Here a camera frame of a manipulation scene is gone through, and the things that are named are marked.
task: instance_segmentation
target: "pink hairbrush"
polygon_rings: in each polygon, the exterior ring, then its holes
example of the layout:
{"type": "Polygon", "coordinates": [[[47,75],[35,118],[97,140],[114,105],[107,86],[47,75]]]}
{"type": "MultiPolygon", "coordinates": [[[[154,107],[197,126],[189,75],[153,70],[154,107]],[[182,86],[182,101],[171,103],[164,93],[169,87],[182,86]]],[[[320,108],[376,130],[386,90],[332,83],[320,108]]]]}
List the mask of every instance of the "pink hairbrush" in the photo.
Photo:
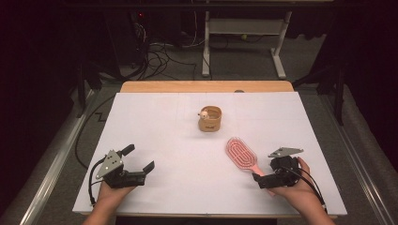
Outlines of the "pink hairbrush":
{"type": "Polygon", "coordinates": [[[240,138],[231,138],[226,145],[226,154],[242,170],[251,170],[260,176],[265,174],[257,165],[257,155],[240,138]]]}

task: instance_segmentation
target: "human hand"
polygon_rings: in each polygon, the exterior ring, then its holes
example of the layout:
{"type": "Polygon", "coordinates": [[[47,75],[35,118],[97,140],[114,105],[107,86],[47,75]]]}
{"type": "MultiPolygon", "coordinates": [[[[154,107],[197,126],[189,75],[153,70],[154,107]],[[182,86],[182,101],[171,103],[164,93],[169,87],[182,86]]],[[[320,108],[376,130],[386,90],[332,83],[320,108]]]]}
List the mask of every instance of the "human hand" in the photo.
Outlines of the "human hand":
{"type": "MultiPolygon", "coordinates": [[[[301,169],[305,171],[301,175],[312,184],[313,180],[309,175],[310,167],[301,157],[298,157],[298,163],[301,169]]],[[[292,187],[275,187],[269,190],[285,197],[309,224],[334,224],[313,189],[303,179],[300,178],[292,187]]]]}
{"type": "Polygon", "coordinates": [[[93,212],[85,220],[88,224],[108,224],[117,207],[135,187],[111,188],[106,182],[101,182],[99,196],[93,212]]]}

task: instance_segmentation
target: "wooden basket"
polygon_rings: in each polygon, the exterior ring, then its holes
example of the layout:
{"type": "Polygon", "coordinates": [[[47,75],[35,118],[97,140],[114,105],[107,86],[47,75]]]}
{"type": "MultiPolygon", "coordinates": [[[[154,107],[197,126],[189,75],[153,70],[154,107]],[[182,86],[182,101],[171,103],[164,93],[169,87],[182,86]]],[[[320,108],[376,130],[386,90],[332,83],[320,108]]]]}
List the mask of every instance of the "wooden basket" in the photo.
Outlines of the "wooden basket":
{"type": "Polygon", "coordinates": [[[204,132],[214,132],[220,129],[222,110],[217,106],[205,106],[201,112],[207,112],[208,118],[199,119],[199,129],[204,132]]]}

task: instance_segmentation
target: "wooden table edge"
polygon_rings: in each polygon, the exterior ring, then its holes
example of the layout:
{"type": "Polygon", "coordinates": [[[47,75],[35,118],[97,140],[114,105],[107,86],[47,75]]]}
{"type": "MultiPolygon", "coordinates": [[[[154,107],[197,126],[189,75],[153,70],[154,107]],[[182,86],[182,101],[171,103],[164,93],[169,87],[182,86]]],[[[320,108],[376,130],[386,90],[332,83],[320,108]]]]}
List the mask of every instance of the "wooden table edge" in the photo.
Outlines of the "wooden table edge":
{"type": "Polygon", "coordinates": [[[287,81],[139,81],[124,82],[120,93],[294,92],[287,81]]]}

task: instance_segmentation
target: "white paper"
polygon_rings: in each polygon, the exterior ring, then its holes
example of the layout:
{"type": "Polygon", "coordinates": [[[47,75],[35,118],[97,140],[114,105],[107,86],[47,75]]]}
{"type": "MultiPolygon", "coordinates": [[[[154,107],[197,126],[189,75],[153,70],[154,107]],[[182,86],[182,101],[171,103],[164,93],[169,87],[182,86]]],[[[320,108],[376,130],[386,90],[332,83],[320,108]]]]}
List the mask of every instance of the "white paper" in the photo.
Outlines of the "white paper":
{"type": "MultiPolygon", "coordinates": [[[[297,212],[281,197],[271,197],[225,153],[232,137],[256,153],[258,165],[272,173],[268,155],[280,147],[304,149],[298,156],[310,165],[331,215],[346,210],[314,135],[298,93],[119,93],[90,164],[109,150],[133,143],[123,157],[125,170],[155,169],[136,188],[118,214],[277,217],[297,212]],[[208,105],[222,109],[217,132],[198,128],[198,113],[208,105]]],[[[73,211],[89,213],[86,175],[73,211]]],[[[93,186],[96,197],[99,185],[93,186]]]]}

